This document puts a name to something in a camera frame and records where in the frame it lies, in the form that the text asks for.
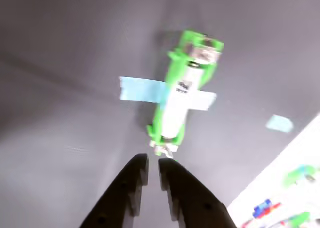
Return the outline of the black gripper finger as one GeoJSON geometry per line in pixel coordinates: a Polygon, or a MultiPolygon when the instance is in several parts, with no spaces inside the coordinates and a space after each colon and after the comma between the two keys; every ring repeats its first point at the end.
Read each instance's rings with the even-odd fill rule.
{"type": "Polygon", "coordinates": [[[133,227],[134,218],[140,215],[142,187],[148,184],[148,172],[148,155],[135,155],[115,177],[80,226],[133,227]]]}
{"type": "Polygon", "coordinates": [[[171,219],[179,227],[236,227],[226,206],[180,163],[161,158],[158,168],[171,219]]]}

